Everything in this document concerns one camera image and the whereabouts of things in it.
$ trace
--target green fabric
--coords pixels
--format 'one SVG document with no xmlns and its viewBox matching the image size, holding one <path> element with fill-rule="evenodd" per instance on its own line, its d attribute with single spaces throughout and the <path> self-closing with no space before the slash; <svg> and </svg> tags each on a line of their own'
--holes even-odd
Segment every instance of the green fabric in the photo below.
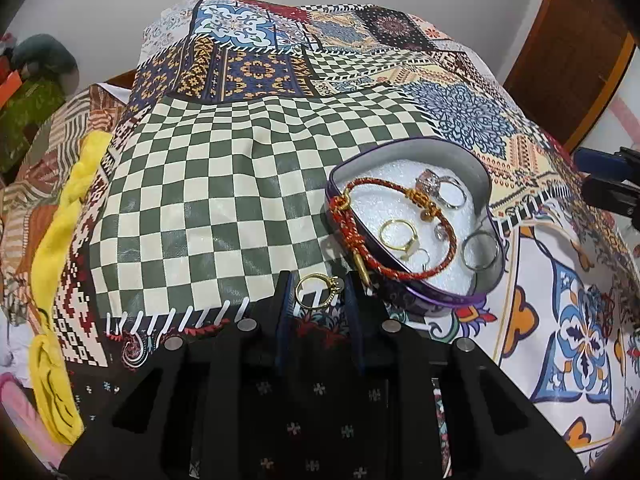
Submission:
<svg viewBox="0 0 640 480">
<path fill-rule="evenodd" d="M 29 149 L 23 130 L 40 127 L 65 102 L 58 83 L 46 79 L 27 80 L 0 110 L 0 173 L 9 171 Z"/>
</svg>

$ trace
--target screw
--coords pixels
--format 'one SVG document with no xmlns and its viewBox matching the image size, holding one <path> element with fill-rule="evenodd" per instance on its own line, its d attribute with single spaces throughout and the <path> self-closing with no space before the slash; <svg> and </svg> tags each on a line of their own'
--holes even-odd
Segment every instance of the screw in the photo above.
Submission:
<svg viewBox="0 0 640 480">
<path fill-rule="evenodd" d="M 180 348 L 182 346 L 182 343 L 183 343 L 182 338 L 178 337 L 177 335 L 174 335 L 174 336 L 171 336 L 169 339 L 167 339 L 164 342 L 164 347 L 167 350 L 173 351 L 173 350 L 177 350 L 178 348 Z"/>
<path fill-rule="evenodd" d="M 456 346 L 463 352 L 471 352 L 476 347 L 476 343 L 468 337 L 461 337 L 456 341 Z"/>
<path fill-rule="evenodd" d="M 384 330 L 385 332 L 389 332 L 390 334 L 400 332 L 401 328 L 402 325 L 395 319 L 387 319 L 386 321 L 382 322 L 382 330 Z"/>
<path fill-rule="evenodd" d="M 258 322 L 255 319 L 247 317 L 238 321 L 238 330 L 241 332 L 251 332 L 258 326 Z"/>
</svg>

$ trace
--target striped fabric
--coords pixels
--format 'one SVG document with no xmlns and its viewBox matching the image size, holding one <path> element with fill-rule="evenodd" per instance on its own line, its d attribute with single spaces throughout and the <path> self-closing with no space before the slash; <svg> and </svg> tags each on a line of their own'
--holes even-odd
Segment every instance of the striped fabric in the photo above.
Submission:
<svg viewBox="0 0 640 480">
<path fill-rule="evenodd" d="M 0 192 L 0 303 L 2 308 L 20 303 L 17 308 L 31 314 L 26 317 L 32 326 L 38 317 L 30 301 L 31 263 L 60 190 L 79 159 L 84 136 L 97 129 L 110 132 L 123 110 L 123 103 L 98 85 L 80 92 L 42 125 L 16 181 Z"/>
</svg>

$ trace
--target white foam insert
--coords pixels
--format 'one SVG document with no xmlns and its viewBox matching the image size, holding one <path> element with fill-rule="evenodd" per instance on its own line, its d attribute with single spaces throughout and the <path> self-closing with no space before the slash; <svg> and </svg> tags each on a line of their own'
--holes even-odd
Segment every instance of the white foam insert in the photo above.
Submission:
<svg viewBox="0 0 640 480">
<path fill-rule="evenodd" d="M 438 176 L 448 175 L 454 177 L 466 194 L 466 202 L 459 209 L 450 209 L 439 200 L 435 201 L 453 227 L 458 240 L 458 250 L 456 250 L 453 261 L 442 272 L 424 281 L 453 294 L 468 294 L 475 272 L 465 267 L 460 253 L 462 241 L 476 230 L 478 219 L 474 214 L 471 193 L 469 193 L 469 190 L 456 174 L 447 168 L 401 159 L 373 168 L 359 176 L 382 178 L 400 184 L 403 187 L 415 187 L 415 179 L 427 168 L 434 171 Z M 347 184 L 348 182 L 337 182 L 341 191 L 344 190 Z M 441 193 L 452 204 L 462 202 L 460 191 L 451 184 L 442 183 Z M 376 186 L 375 184 L 356 186 L 351 191 L 351 208 L 378 241 L 380 241 L 378 235 L 380 227 L 387 220 L 403 219 L 411 222 L 418 232 L 420 247 L 426 249 L 429 253 L 428 269 L 435 267 L 447 254 L 449 241 L 447 239 L 439 241 L 434 233 L 434 227 L 439 224 L 439 220 L 435 219 L 432 222 L 420 220 L 420 208 L 405 198 L 402 193 L 386 187 Z M 412 232 L 406 225 L 392 224 L 385 229 L 384 236 L 385 240 L 391 245 L 403 246 L 410 240 Z M 478 255 L 475 254 L 477 246 L 478 244 L 470 243 L 466 248 L 465 256 L 470 264 L 478 260 Z M 404 254 L 402 251 L 390 250 L 390 252 L 411 272 L 422 272 L 422 264 L 427 261 L 427 256 L 422 251 L 415 253 L 406 262 L 400 260 L 400 256 Z"/>
</svg>

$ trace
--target yellow fabric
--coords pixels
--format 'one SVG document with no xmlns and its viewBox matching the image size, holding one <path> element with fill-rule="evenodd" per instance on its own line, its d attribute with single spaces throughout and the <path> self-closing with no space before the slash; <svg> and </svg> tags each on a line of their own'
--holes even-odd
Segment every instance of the yellow fabric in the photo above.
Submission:
<svg viewBox="0 0 640 480">
<path fill-rule="evenodd" d="M 82 209 L 81 201 L 110 140 L 111 134 L 100 130 L 94 130 L 84 138 L 80 159 L 71 170 L 60 195 L 58 210 L 36 250 L 31 266 L 31 291 L 44 332 L 35 336 L 31 343 L 31 382 L 42 421 L 51 436 L 62 444 L 73 444 L 84 427 L 76 410 L 58 338 L 51 327 L 51 309 Z"/>
</svg>

